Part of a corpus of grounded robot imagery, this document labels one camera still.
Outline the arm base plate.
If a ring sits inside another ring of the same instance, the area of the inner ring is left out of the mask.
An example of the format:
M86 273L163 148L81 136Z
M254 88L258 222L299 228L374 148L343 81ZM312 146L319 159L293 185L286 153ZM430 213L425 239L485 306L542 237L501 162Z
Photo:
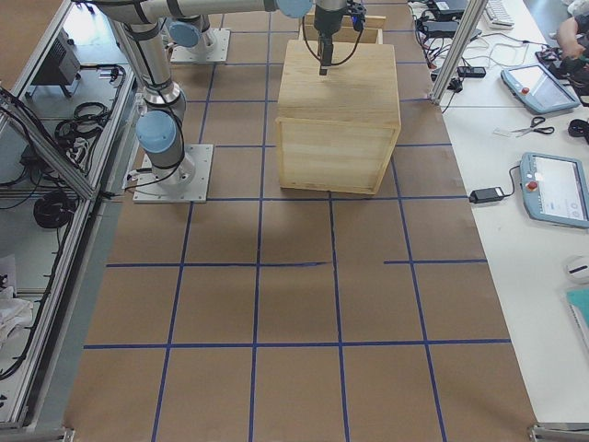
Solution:
M217 64L225 63L228 55L230 30L209 28L200 32L194 27L171 27L170 37L174 41L171 54L173 64Z
M138 176L133 188L133 201L137 204L204 204L213 156L213 145L186 144L179 166L165 171L153 169L148 155L144 154L142 167L149 171Z

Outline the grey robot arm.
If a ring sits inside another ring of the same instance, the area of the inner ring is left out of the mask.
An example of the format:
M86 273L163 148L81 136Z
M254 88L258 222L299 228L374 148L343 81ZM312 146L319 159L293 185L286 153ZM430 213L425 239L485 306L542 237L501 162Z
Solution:
M334 65L333 36L340 31L343 18L350 17L357 6L353 1L96 1L94 4L122 27L125 55L144 87L147 113L139 118L136 135L151 161L154 178L149 184L182 196L193 180L196 164L183 140L186 99L171 74L160 20L170 18L174 25L186 29L185 36L176 39L180 46L196 46L210 28L211 14L280 11L290 18L304 18L314 10L319 73L324 76Z
M301 18L313 1L272 0L149 0L91 1L105 15L126 24L156 23L162 17L188 18L211 14L281 11L290 18Z

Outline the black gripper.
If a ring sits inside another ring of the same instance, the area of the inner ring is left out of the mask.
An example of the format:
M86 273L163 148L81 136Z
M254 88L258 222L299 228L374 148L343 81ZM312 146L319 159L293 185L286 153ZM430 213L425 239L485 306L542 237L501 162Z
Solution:
M315 2L314 28L318 36L319 74L325 76L332 65L333 35L340 31L346 14L345 0L317 0Z

